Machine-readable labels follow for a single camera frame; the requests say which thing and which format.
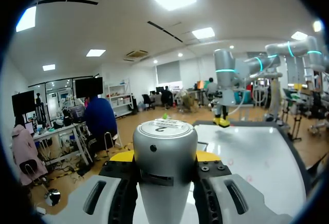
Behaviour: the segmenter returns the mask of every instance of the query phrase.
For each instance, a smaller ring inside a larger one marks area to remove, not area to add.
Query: computer monitor
[[[30,132],[30,134],[33,134],[34,133],[34,130],[33,130],[33,122],[27,122],[27,123],[25,123],[25,128],[26,128],[26,130],[28,130]]]
[[[24,115],[35,111],[34,90],[11,96],[14,115]]]
[[[76,80],[77,98],[92,97],[103,94],[103,78]]]
[[[69,108],[72,114],[73,123],[81,123],[84,121],[84,111],[83,105],[74,106]]]
[[[156,87],[156,92],[159,93],[159,92],[162,92],[164,91],[165,88],[162,86],[162,87]]]

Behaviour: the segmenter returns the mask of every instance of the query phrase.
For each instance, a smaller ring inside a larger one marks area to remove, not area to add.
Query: ceiling
[[[235,52],[262,51],[268,43],[290,40],[297,30],[313,34],[314,18],[298,0],[197,0],[173,11],[154,0],[89,1],[98,4],[38,4],[35,27],[14,34],[9,57],[28,81],[124,62],[133,50],[149,52],[148,60],[139,64],[153,66],[154,58],[159,63],[189,59],[229,45]],[[206,27],[213,28],[215,37],[197,40],[191,33]],[[90,49],[106,52],[86,57]],[[184,56],[178,58],[178,52]],[[42,66],[48,64],[56,64],[56,70],[44,72]]]

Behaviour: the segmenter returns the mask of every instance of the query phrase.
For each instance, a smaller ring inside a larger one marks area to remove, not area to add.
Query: ceiling vent
[[[144,51],[144,50],[134,50],[131,51],[130,53],[127,53],[125,55],[125,59],[123,59],[124,61],[136,61],[136,60],[140,60],[141,58],[147,56],[149,54],[149,52]]]

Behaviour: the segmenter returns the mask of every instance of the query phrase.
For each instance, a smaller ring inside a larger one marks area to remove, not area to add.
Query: stool
[[[24,161],[20,164],[20,169],[23,172],[23,174],[26,174],[32,180],[33,183],[34,183],[34,180],[32,179],[31,175],[35,174],[37,168],[38,168],[38,165],[36,163],[36,160],[34,160],[34,159]],[[59,203],[59,201],[61,199],[61,193],[57,189],[48,190],[45,187],[45,185],[43,184],[43,182],[42,182],[41,186],[46,190],[46,194],[45,194],[44,198],[46,199],[46,203],[49,206],[55,206],[57,203]]]

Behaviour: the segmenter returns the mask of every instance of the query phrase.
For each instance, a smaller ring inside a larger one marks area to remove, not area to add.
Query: shelf
[[[130,114],[132,111],[127,111],[127,112],[124,112],[124,113],[120,113],[120,114],[116,114],[115,118],[118,118],[118,117],[121,117],[121,116],[125,116],[125,115],[128,115]]]
[[[114,96],[114,97],[106,97],[108,99],[112,99],[112,98],[117,98],[117,97],[126,97],[126,96],[130,96],[131,94],[124,94],[124,95],[118,95],[118,96]]]
[[[114,106],[114,107],[112,107],[112,108],[123,107],[123,106],[130,105],[130,104],[131,104],[131,102],[130,102],[130,103],[121,104],[121,105],[118,105],[118,106]]]

